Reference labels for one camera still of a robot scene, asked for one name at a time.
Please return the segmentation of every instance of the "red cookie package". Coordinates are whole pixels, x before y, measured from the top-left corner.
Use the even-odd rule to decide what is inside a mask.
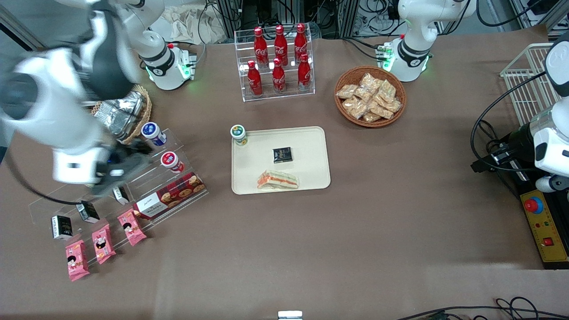
[[[93,245],[95,246],[95,256],[99,264],[105,262],[111,256],[116,255],[113,244],[110,241],[109,225],[105,225],[98,231],[93,232]]]
[[[87,260],[85,259],[85,243],[79,240],[65,248],[67,255],[67,272],[69,279],[75,281],[89,274]]]
[[[129,239],[130,245],[134,246],[139,241],[146,238],[146,235],[142,233],[142,230],[138,226],[137,217],[134,216],[133,209],[130,209],[124,214],[118,216],[117,219],[125,230],[125,234],[127,239]]]

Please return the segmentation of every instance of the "coca-cola bottle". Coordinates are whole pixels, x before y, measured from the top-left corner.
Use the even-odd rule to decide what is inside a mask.
[[[256,27],[255,42],[253,48],[255,49],[255,57],[257,57],[257,64],[259,69],[266,69],[269,67],[269,54],[267,53],[267,41],[263,38],[263,29]]]
[[[306,53],[306,35],[304,23],[296,25],[296,38],[294,38],[294,61],[296,65],[300,63],[300,56]]]
[[[263,95],[263,85],[261,84],[261,74],[259,70],[255,68],[255,61],[249,60],[247,62],[249,65],[249,71],[247,72],[247,78],[249,79],[249,86],[251,87],[251,92],[253,97],[259,98]]]
[[[275,56],[281,61],[282,65],[288,65],[288,49],[284,33],[285,28],[279,24],[277,26],[277,37],[275,38]]]
[[[273,87],[275,89],[275,94],[282,95],[286,90],[286,83],[285,83],[285,71],[281,66],[281,60],[279,58],[275,58],[273,60],[275,63],[275,68],[273,69]]]
[[[300,91],[308,91],[310,89],[310,65],[308,64],[308,55],[300,56],[300,64],[298,65],[298,89]]]

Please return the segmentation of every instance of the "aluminum foil container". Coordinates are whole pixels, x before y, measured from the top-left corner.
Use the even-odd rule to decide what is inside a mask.
[[[137,123],[138,114],[146,99],[137,91],[117,100],[105,100],[95,114],[101,123],[119,140],[126,139]]]

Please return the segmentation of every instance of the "round woven basket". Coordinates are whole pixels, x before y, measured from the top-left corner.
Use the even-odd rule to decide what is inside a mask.
[[[369,72],[369,74],[376,79],[389,81],[389,83],[391,83],[397,90],[395,96],[399,102],[401,102],[401,109],[399,109],[398,112],[395,112],[393,118],[382,118],[374,122],[365,122],[363,120],[355,119],[350,116],[344,109],[344,106],[342,106],[342,99],[338,98],[338,96],[335,95],[336,92],[338,92],[343,86],[347,84],[360,85],[361,79],[367,72]],[[344,115],[344,117],[346,117],[346,119],[352,121],[357,125],[365,126],[368,128],[379,128],[391,124],[395,120],[399,119],[399,117],[403,114],[403,111],[405,111],[405,107],[407,106],[407,94],[405,93],[405,88],[403,87],[401,81],[399,81],[399,79],[397,79],[394,75],[383,70],[382,68],[374,67],[372,65],[361,65],[344,72],[344,74],[340,76],[338,82],[336,83],[336,90],[334,90],[334,99],[336,100],[336,106],[338,107],[338,110],[341,114]]]
[[[140,136],[142,126],[150,120],[150,113],[152,112],[152,101],[150,101],[150,96],[148,91],[144,89],[141,85],[137,84],[134,86],[133,91],[137,91],[145,98],[145,103],[142,105],[142,109],[138,113],[139,121],[136,126],[132,129],[128,137],[121,141],[124,145],[129,145],[132,143],[133,139]],[[102,101],[98,101],[97,104],[91,109],[91,114],[95,115],[101,106]]]

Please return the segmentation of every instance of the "brown tablecloth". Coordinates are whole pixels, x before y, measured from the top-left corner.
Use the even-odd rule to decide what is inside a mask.
[[[393,319],[516,295],[569,313],[569,271],[541,270],[518,200],[469,168],[473,122],[505,90],[498,73],[546,41],[544,28],[441,36],[428,69],[405,84],[405,114],[382,129],[336,109],[338,77],[372,63],[346,42],[315,41],[316,95],[247,104],[234,47],[208,47],[197,80],[172,92],[143,85],[155,121],[185,143],[210,194],[97,274],[70,282],[64,252],[31,222],[36,197],[0,166],[2,318],[274,319],[298,309],[308,320]],[[516,127],[511,105],[496,109],[488,119],[500,134]],[[321,126],[331,185],[233,194],[235,123]],[[18,134],[11,149],[37,188],[59,185],[49,148]]]

